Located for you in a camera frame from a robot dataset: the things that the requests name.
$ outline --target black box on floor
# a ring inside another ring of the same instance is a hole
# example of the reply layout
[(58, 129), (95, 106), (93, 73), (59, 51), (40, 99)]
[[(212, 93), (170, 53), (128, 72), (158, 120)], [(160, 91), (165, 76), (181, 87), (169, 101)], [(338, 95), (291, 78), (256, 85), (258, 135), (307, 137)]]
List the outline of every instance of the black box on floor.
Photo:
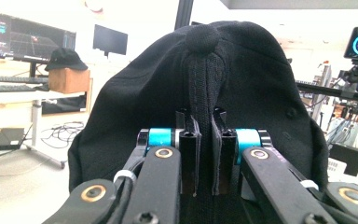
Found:
[(358, 148), (340, 143), (333, 143), (330, 149), (330, 158), (347, 163), (345, 175), (357, 176), (358, 174)]
[(24, 137), (23, 128), (4, 128), (0, 132), (0, 150), (19, 149)]

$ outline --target white cable tie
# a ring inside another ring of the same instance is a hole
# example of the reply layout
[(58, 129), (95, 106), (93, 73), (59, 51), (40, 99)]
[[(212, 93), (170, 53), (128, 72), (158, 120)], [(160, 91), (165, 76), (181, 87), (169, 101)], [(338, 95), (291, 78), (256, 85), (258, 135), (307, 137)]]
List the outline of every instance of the white cable tie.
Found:
[(129, 177), (132, 180), (132, 184), (135, 185), (136, 175), (132, 171), (129, 171), (129, 170), (120, 170), (120, 171), (118, 171), (116, 173), (115, 177), (113, 178), (113, 183), (115, 183), (116, 180), (121, 176)]
[(315, 184), (315, 182), (313, 182), (312, 180), (303, 180), (300, 182), (300, 184), (306, 189), (314, 188), (319, 190), (319, 186)]

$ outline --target cap button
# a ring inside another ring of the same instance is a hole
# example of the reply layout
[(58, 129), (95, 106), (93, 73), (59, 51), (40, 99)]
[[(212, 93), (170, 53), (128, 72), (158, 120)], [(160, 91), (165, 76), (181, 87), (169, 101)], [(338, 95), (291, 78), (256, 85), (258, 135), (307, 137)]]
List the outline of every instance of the cap button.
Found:
[(186, 35), (186, 46), (195, 53), (211, 53), (219, 42), (220, 34), (211, 25), (197, 25)]

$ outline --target desk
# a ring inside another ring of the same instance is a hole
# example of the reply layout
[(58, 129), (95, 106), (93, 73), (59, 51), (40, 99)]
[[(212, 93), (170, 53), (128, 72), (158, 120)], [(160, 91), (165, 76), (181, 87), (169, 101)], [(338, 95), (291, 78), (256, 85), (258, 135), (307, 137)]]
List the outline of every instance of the desk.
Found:
[(31, 122), (33, 123), (32, 141), (31, 145), (26, 146), (29, 149), (40, 151), (55, 161), (58, 161), (61, 165), (61, 168), (64, 168), (65, 163), (67, 162), (66, 157), (51, 156), (47, 151), (44, 151), (42, 147), (39, 147), (40, 138), (38, 138), (38, 136), (40, 134), (39, 121), (42, 117), (42, 100), (78, 96), (80, 94), (83, 94), (83, 92), (71, 94), (63, 94), (56, 91), (0, 92), (0, 104), (33, 102), (31, 117)]

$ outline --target black pole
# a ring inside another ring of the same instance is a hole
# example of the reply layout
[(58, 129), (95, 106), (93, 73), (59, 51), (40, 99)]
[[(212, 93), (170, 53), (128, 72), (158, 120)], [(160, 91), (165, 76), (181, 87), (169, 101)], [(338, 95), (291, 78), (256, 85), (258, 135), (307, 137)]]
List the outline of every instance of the black pole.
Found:
[(193, 0), (179, 0), (178, 12), (176, 14), (175, 30), (190, 24)]

